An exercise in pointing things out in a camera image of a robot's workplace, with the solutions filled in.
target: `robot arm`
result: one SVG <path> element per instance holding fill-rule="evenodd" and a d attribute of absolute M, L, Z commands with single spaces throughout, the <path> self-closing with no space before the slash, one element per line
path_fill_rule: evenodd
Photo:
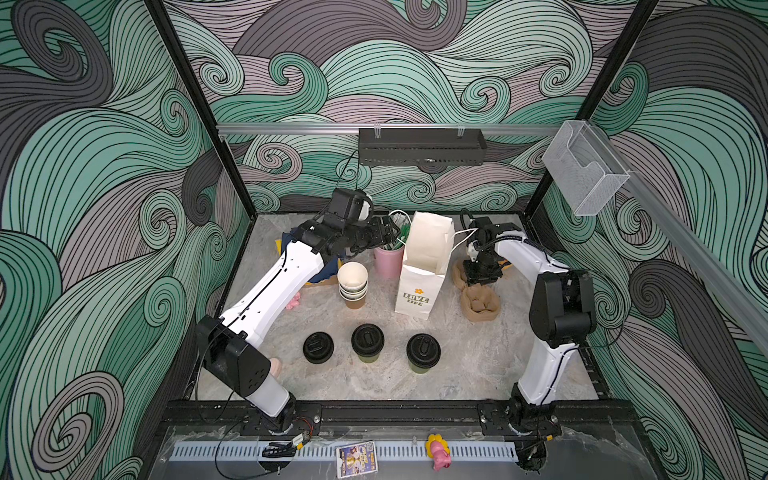
<path fill-rule="evenodd" d="M 537 410 L 554 400 L 565 365 L 597 325 L 591 275 L 550 257 L 513 223 L 479 217 L 470 227 L 478 230 L 468 243 L 470 260 L 464 262 L 467 283 L 495 282 L 502 276 L 499 260 L 507 260 L 534 285 L 528 321 L 536 339 L 512 396 L 518 410 Z M 524 423 L 518 420 L 517 425 Z"/>
<path fill-rule="evenodd" d="M 257 348 L 296 292 L 327 263 L 397 238 L 392 219 L 369 217 L 366 204 L 371 200 L 361 190 L 335 189 L 323 220 L 295 228 L 280 258 L 243 299 L 197 324 L 203 367 L 272 419 L 275 430 L 285 429 L 293 397 L 269 374 L 270 361 Z"/>

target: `mural wall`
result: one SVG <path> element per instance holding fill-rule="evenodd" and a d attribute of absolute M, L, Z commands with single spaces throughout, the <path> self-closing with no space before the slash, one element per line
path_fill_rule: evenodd
<path fill-rule="evenodd" d="M 219 122 L 314 123 L 560 124 L 634 4 L 166 0 Z M 317 211 L 339 179 L 390 208 L 521 209 L 549 142 L 490 137 L 485 165 L 419 170 L 359 166 L 354 136 L 228 140 L 262 211 Z"/>
<path fill-rule="evenodd" d="M 768 4 L 698 3 L 649 21 L 594 120 L 768 311 Z M 740 319 L 627 191 L 597 217 L 574 217 L 557 188 L 544 206 L 542 241 L 594 272 L 591 345 L 624 325 L 594 354 L 670 477 L 764 479 L 768 360 Z"/>
<path fill-rule="evenodd" d="M 247 218 L 141 0 L 0 2 L 3 478 L 135 478 Z"/>

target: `red wire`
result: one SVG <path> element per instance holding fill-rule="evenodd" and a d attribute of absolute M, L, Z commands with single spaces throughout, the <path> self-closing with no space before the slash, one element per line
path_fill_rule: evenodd
<path fill-rule="evenodd" d="M 310 437 L 311 437 L 312 434 L 315 432 L 315 429 L 314 427 L 312 427 L 312 424 L 310 423 L 310 421 L 305 419 L 304 417 L 299 418 L 299 420 L 303 420 L 306 423 L 306 426 L 310 428 Z"/>

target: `marble floor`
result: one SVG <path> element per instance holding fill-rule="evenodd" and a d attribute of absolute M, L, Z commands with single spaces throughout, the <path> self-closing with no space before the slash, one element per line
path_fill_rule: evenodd
<path fill-rule="evenodd" d="M 227 307 L 242 298 L 277 259 L 275 239 L 311 215 L 260 215 L 243 255 L 237 277 L 227 298 Z M 492 216 L 495 222 L 517 220 L 516 216 Z M 458 217 L 454 217 L 460 230 Z M 465 256 L 461 247 L 452 262 Z M 366 305 L 348 309 L 337 286 L 301 289 L 300 305 L 285 310 L 273 324 L 260 347 L 267 357 L 283 363 L 278 380 L 298 399 L 385 400 L 385 399 L 507 399 L 519 380 L 534 334 L 528 325 L 532 285 L 514 268 L 493 288 L 502 301 L 499 317 L 488 323 L 470 323 L 459 308 L 459 290 L 446 276 L 427 320 L 395 313 L 398 280 L 377 277 L 372 250 L 355 258 L 369 269 Z M 352 331 L 363 323 L 375 323 L 384 332 L 385 345 L 379 359 L 361 362 L 352 350 Z M 333 357 L 322 365 L 304 359 L 304 339 L 324 331 L 335 343 Z M 437 366 L 424 375 L 411 371 L 406 343 L 416 333 L 433 335 L 442 348 Z M 222 400 L 230 394 L 223 383 L 203 371 L 200 399 Z M 557 399 L 596 399 L 594 388 L 578 355 L 571 357 L 556 392 Z"/>

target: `white paper bag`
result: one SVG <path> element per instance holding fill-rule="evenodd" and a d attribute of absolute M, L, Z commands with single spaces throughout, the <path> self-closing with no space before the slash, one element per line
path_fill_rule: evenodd
<path fill-rule="evenodd" d="M 402 255 L 395 311 L 426 319 L 445 280 L 453 248 L 453 219 L 416 212 Z"/>

